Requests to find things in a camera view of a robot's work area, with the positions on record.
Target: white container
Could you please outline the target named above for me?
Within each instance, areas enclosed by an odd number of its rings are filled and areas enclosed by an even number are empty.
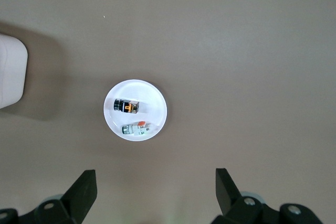
[[[0,34],[0,109],[22,97],[27,58],[27,49],[21,41]]]

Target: round plate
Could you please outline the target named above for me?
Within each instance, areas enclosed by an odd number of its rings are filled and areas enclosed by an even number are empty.
[[[124,99],[139,101],[136,114],[114,110],[114,101]],[[167,118],[167,105],[161,92],[146,81],[127,80],[115,85],[107,94],[104,102],[104,116],[111,130],[123,139],[144,141],[152,138],[162,129]],[[135,122],[146,121],[153,125],[150,134],[127,135],[122,127]]]

